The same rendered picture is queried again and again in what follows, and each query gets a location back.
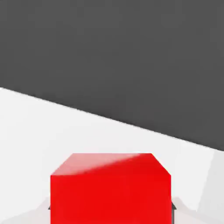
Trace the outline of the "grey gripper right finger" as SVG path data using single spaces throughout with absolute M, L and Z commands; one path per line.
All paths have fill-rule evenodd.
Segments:
M 210 218 L 190 210 L 178 197 L 172 198 L 174 209 L 174 224 L 213 224 Z

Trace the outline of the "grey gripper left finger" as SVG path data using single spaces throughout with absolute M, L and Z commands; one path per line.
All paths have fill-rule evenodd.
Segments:
M 50 224 L 50 198 L 35 209 L 1 222 L 1 224 Z

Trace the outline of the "small red cube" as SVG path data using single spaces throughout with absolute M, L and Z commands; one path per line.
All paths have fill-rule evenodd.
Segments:
M 50 224 L 172 224 L 171 175 L 151 153 L 71 154 L 50 176 Z

